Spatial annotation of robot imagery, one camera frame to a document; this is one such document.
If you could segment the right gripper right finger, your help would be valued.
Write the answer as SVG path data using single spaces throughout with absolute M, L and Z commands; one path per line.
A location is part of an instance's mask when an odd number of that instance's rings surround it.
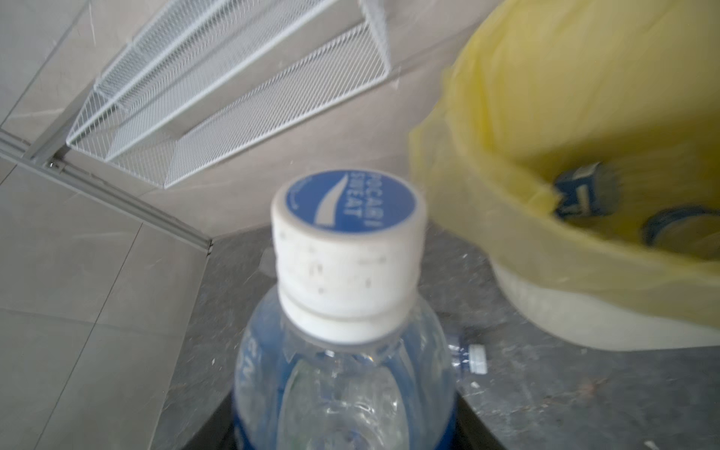
M 474 413 L 460 393 L 456 394 L 457 410 L 453 450 L 506 450 L 500 441 Z

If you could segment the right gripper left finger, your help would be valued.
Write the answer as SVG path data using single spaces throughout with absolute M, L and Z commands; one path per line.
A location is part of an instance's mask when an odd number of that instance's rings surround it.
M 233 396 L 229 393 L 183 450 L 236 450 Z

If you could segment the Pocari blue label bottle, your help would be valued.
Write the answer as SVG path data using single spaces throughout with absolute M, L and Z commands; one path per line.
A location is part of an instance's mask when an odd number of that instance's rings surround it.
M 234 371 L 241 449 L 448 449 L 457 377 L 418 292 L 427 206 L 385 172 L 315 172 L 271 204 L 276 283 Z

